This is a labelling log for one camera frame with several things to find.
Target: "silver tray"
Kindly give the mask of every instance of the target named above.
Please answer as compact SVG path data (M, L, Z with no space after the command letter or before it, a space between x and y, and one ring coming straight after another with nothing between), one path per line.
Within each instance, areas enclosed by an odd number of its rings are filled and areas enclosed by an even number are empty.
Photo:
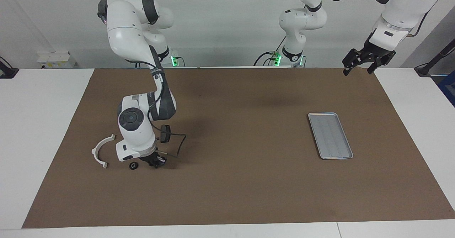
M319 155L324 160L351 159L348 139L336 113L309 113L311 129Z

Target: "curved plastic bracket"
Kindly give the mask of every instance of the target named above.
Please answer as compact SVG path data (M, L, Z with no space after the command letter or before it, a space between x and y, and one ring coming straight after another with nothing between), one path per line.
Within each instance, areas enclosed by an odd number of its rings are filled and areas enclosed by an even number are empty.
M109 141L114 141L114 140L115 140L115 135L112 134L110 137L101 140L101 141L95 146L95 148L93 148L93 149L91 150L91 153L93 154L93 157L95 158L95 160L96 160L97 162L99 162L99 164L103 165L103 168L107 168L107 162L102 162L102 161L98 158L98 151L101 149L101 146L103 146L104 144L106 144L106 143L109 142Z

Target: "small black part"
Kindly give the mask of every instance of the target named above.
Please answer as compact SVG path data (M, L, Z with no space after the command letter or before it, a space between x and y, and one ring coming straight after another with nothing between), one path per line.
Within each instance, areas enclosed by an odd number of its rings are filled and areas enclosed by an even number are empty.
M351 72L351 70L352 70L352 68L344 69L344 70L343 70L343 74L344 74L345 76L348 76L349 73Z
M161 136L160 141L161 143L167 143L171 139L171 126L169 125L161 125Z
M169 55L169 52L170 52L169 47L167 47L165 52L158 54L158 59L160 60L160 62L162 62L163 59Z
M283 55L286 58L288 58L289 60L291 60L292 62L297 61L302 56L302 53L303 53L303 51L302 51L299 54L293 54L293 53L288 52L284 47L281 51L283 52Z
M12 68L12 69L11 69L11 68L8 68L8 70L10 70L10 71L8 72L9 75L7 75L6 72L4 71L4 74L2 74L2 75L0 76L0 79L13 79L14 76L16 76L17 72L19 71L18 68Z
M155 169L162 167L166 164L166 157L159 155L157 152L153 152L151 155L146 157L139 157L140 160L148 163L150 167L155 167Z
M106 24L107 20L107 0L101 0L98 3L98 17Z
M137 162L130 163L130 170L135 170L138 167L139 167L139 163L137 163Z
M367 69L368 74L373 74L377 68L378 65L376 63L372 63L370 67Z
M317 5L317 6L314 7L314 8L311 8L311 7L308 6L308 5L305 5L305 7L306 7L310 12L316 12L316 11L318 11L320 8L322 8L322 1L321 1L321 3L319 3L319 5Z
M120 114L118 123L127 131L135 131L141 126L143 120L143 112L138 108L131 107Z
M426 71L425 67L415 67L414 71L420 76L424 78L430 78L431 75Z

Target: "brown paper mat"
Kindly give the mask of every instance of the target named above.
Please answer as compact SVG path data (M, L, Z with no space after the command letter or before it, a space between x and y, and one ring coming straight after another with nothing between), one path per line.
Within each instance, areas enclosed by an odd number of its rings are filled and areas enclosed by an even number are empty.
M23 228L455 218L375 76L341 69L166 70L181 157L119 162L117 105L146 69L97 69ZM354 158L322 160L310 112L338 113ZM91 149L100 150L103 169ZM160 145L174 152L179 138Z

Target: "robot end effector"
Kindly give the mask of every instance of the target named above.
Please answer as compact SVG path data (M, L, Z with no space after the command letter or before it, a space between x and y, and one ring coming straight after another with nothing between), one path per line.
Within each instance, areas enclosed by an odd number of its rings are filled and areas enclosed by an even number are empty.
M387 65L395 56L395 48L417 25L438 0L376 0L385 10L374 25L361 50L351 49L343 59L345 75L362 63L372 62L368 73Z

